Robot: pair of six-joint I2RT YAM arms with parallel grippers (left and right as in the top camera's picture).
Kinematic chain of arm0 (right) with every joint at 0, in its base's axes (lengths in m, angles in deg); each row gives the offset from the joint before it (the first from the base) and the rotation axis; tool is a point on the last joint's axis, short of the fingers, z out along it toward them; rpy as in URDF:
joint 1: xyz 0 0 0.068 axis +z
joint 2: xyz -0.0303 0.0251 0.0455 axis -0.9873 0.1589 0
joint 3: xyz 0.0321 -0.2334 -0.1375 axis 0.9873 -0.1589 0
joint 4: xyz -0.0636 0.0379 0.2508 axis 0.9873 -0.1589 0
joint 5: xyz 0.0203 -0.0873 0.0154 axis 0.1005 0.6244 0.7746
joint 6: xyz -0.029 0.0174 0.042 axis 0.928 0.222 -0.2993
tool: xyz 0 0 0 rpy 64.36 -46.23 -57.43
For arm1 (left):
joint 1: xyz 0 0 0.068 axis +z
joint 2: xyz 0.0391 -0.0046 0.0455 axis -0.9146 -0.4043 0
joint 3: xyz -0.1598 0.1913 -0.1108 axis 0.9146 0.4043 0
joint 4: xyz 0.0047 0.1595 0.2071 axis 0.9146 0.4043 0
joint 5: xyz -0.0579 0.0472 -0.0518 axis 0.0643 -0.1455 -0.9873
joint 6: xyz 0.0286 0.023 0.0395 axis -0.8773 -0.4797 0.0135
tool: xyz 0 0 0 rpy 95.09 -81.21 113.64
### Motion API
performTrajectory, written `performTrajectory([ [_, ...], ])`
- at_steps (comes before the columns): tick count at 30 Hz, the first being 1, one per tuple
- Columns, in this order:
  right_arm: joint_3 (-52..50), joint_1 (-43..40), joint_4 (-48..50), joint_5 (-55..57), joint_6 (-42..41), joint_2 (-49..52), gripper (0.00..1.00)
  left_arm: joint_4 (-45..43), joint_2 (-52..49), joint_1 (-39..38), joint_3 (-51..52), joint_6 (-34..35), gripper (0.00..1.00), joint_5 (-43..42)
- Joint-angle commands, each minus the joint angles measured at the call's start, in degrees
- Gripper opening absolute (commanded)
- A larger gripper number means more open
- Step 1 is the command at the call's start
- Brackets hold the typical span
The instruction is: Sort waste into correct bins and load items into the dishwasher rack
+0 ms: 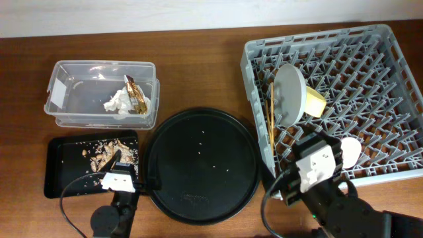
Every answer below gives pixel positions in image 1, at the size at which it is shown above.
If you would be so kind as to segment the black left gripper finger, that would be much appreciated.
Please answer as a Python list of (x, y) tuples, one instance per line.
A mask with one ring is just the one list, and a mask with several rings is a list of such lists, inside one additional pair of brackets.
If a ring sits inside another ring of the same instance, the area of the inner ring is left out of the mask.
[(120, 161), (120, 158), (122, 156), (122, 152), (120, 149), (117, 150), (117, 152), (115, 152), (115, 154), (113, 154), (112, 158), (105, 163), (105, 165), (103, 165), (98, 171), (99, 172), (107, 172), (110, 171), (112, 169), (112, 167)]
[(152, 155), (147, 153), (143, 158), (142, 176), (147, 192), (162, 189), (158, 158), (159, 156), (157, 154)]

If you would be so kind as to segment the food scraps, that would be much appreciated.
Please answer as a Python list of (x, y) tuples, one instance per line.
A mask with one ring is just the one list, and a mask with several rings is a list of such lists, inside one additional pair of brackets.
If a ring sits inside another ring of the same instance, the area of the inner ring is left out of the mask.
[(118, 161), (134, 165), (138, 174), (139, 155), (135, 139), (101, 139), (80, 144), (83, 146), (81, 156), (89, 161), (92, 172), (99, 172), (119, 151), (121, 156)]

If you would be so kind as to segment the white tissue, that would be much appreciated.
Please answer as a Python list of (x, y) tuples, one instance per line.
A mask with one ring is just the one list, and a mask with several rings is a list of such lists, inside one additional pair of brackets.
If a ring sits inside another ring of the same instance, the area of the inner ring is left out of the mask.
[(117, 90), (115, 95), (103, 106), (105, 111), (112, 111), (117, 114), (130, 114), (135, 111), (126, 87)]

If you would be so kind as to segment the gold brown snack wrapper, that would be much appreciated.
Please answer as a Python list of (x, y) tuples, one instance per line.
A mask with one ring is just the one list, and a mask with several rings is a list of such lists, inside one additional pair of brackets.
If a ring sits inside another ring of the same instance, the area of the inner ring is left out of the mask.
[(129, 75), (124, 75), (124, 83), (131, 101), (132, 106), (138, 114), (146, 114), (148, 112), (147, 103), (143, 93), (138, 89), (135, 81)]

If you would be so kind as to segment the pink cup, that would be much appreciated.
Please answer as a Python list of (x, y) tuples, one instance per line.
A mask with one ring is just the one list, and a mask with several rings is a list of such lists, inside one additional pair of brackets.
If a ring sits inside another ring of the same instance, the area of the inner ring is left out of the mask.
[(349, 169), (353, 167), (360, 158), (362, 151), (362, 145), (356, 138), (342, 138), (341, 139), (341, 150), (342, 150), (342, 163), (343, 169)]

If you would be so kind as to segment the yellow bowl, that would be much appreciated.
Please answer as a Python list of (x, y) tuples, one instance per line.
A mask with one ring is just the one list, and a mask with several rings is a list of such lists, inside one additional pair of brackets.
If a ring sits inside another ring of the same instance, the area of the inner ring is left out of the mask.
[(312, 117), (320, 118), (327, 105), (327, 102), (320, 93), (311, 87), (306, 88), (306, 103), (304, 112)]

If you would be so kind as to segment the grey round plate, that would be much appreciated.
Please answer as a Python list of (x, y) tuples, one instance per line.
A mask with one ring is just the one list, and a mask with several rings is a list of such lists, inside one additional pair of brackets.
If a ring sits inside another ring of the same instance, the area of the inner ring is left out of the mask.
[(278, 69), (274, 79), (274, 114), (282, 118), (280, 126), (288, 128), (300, 121), (305, 110), (306, 83), (303, 74), (292, 64)]

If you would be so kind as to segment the wooden chopstick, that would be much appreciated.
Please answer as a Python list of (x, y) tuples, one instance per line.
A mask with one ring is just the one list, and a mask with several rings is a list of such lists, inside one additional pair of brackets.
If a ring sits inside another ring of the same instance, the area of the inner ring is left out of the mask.
[(274, 156), (274, 83), (270, 84), (270, 144)]
[(268, 126), (268, 136), (270, 142), (270, 151), (272, 157), (274, 157), (274, 123), (273, 123), (273, 111), (271, 109), (270, 103), (268, 100), (265, 101), (265, 112), (266, 112), (266, 120)]

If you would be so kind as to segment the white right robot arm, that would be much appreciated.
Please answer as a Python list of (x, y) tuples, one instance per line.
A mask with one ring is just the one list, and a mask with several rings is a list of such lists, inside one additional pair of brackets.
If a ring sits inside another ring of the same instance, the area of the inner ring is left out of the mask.
[(311, 132), (292, 146), (294, 160), (278, 185), (287, 206), (302, 201), (325, 237), (422, 238), (422, 219), (374, 210), (359, 198), (354, 184), (342, 178), (341, 141)]

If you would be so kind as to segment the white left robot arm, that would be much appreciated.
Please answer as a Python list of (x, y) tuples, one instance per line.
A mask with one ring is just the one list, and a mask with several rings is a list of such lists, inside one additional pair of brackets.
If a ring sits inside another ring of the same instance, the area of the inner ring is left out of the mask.
[(134, 165), (121, 162), (122, 151), (117, 150), (112, 158), (100, 168), (104, 173), (102, 189), (114, 193), (108, 206), (101, 206), (91, 216), (94, 237), (129, 237), (141, 195), (160, 190), (160, 180), (145, 183), (136, 180)]

